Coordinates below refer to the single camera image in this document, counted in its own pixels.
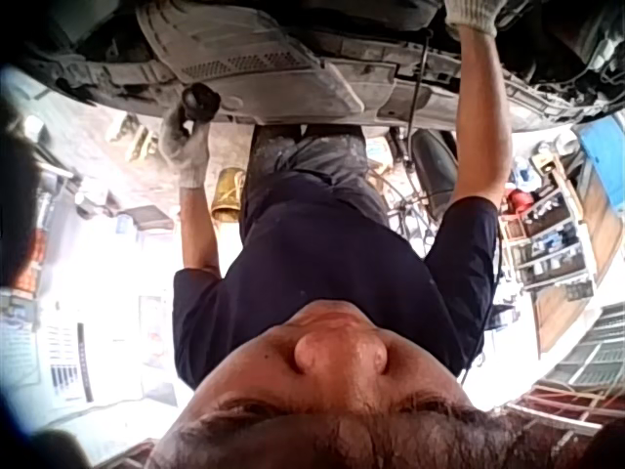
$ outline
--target blue object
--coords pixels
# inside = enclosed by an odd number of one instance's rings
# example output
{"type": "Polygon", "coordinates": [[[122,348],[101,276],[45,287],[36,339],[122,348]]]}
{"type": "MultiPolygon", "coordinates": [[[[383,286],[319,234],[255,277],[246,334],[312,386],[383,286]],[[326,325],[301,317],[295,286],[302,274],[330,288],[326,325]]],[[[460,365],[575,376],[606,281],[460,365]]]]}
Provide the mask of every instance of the blue object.
{"type": "Polygon", "coordinates": [[[599,174],[610,205],[618,211],[625,209],[623,128],[610,115],[582,127],[579,141],[599,174]]]}

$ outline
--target car underside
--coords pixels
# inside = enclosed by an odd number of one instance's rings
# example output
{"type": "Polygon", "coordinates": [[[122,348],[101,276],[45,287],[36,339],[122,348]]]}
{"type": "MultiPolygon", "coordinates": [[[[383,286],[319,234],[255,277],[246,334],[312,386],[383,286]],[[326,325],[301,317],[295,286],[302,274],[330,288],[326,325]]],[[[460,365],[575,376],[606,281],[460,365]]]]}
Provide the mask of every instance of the car underside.
{"type": "MultiPolygon", "coordinates": [[[[622,1],[509,0],[497,18],[513,129],[625,107],[622,1]]],[[[17,65],[85,103],[161,115],[191,83],[218,121],[454,127],[460,46],[442,0],[57,0],[17,65]]]]}

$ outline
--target white work glove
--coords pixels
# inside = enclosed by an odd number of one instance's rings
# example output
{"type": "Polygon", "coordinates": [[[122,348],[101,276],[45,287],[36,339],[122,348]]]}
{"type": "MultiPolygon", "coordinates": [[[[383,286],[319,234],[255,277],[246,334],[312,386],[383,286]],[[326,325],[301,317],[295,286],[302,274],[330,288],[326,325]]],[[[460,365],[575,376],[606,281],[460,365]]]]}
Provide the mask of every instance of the white work glove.
{"type": "Polygon", "coordinates": [[[178,173],[178,186],[183,189],[204,187],[208,168],[209,123],[194,122],[189,135],[184,127],[187,118],[182,102],[163,116],[158,148],[178,173]]]}
{"type": "Polygon", "coordinates": [[[445,0],[446,22],[452,28],[463,24],[495,37],[495,19],[505,4],[506,0],[445,0]]]}

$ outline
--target dark blue t-shirt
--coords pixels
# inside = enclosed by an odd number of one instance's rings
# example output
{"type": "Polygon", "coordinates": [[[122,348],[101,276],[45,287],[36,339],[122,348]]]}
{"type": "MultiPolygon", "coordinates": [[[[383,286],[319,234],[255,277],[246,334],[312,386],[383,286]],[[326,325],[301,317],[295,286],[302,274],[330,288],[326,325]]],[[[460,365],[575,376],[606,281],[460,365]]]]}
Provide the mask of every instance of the dark blue t-shirt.
{"type": "Polygon", "coordinates": [[[467,365],[492,295],[490,201],[451,205],[422,260],[402,237],[306,178],[273,185],[264,200],[224,279],[196,269],[174,278],[176,369],[191,388],[232,350],[317,299],[354,303],[453,374],[467,365]]]}

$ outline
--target glove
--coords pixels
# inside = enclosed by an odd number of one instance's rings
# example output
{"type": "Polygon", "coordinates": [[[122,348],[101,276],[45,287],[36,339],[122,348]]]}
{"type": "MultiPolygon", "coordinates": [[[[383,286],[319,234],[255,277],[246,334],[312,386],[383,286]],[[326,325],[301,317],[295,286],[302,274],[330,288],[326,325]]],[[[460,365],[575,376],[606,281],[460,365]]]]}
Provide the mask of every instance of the glove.
{"type": "Polygon", "coordinates": [[[202,188],[208,168],[210,124],[193,123],[193,131],[189,135],[184,127],[186,121],[182,102],[165,112],[160,128],[158,148],[169,165],[178,173],[180,188],[202,188]]]}
{"type": "Polygon", "coordinates": [[[495,37],[495,19],[505,4],[506,0],[445,0],[446,22],[454,28],[463,24],[495,37]]]}

